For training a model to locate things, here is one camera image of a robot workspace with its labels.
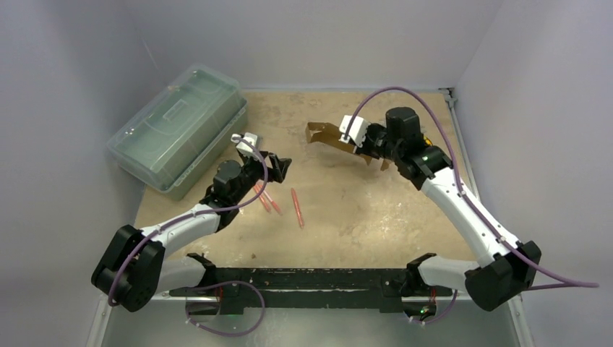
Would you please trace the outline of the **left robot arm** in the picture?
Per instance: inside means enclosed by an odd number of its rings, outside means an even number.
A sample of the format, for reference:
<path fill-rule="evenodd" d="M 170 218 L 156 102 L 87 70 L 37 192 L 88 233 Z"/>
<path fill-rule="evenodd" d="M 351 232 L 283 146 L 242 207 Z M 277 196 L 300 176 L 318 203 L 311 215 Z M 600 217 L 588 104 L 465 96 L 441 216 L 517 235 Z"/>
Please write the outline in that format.
<path fill-rule="evenodd" d="M 107 246 L 91 276 L 91 283 L 107 295 L 110 306 L 136 312 L 161 291 L 189 287 L 199 296 L 215 288 L 215 276 L 202 261 L 187 257 L 168 262 L 168 256 L 189 243 L 227 227 L 248 205 L 244 198 L 259 181 L 284 181 L 292 164 L 265 152 L 271 162 L 242 156 L 222 162 L 205 196 L 191 209 L 160 224 L 145 228 L 125 225 Z"/>

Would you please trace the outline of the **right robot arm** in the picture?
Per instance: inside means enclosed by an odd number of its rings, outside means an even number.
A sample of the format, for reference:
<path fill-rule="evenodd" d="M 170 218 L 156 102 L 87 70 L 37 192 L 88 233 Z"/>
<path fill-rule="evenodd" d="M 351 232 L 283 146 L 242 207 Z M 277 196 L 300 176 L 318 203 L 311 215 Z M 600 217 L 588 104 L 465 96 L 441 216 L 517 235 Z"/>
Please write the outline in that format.
<path fill-rule="evenodd" d="M 357 117 L 349 137 L 355 152 L 391 160 L 402 177 L 447 216 L 475 256 L 475 261 L 449 260 L 434 253 L 408 264 L 405 288 L 423 294 L 433 286 L 467 293 L 485 311 L 492 311 L 529 289 L 541 250 L 533 241 L 522 242 L 487 212 L 469 202 L 472 192 L 445 152 L 432 145 L 421 131 L 419 116 L 409 107 L 391 108 L 385 125 Z"/>

